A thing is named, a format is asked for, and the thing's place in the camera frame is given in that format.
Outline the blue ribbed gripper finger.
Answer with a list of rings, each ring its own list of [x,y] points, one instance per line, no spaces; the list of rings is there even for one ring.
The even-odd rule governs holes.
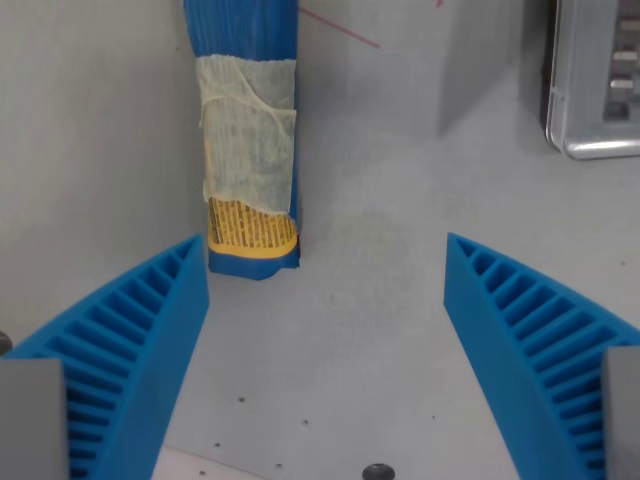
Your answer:
[[[151,478],[208,308],[203,238],[195,235],[7,354],[61,364],[71,478]]]
[[[606,476],[601,366],[639,331],[550,277],[447,237],[444,307],[522,479]]]

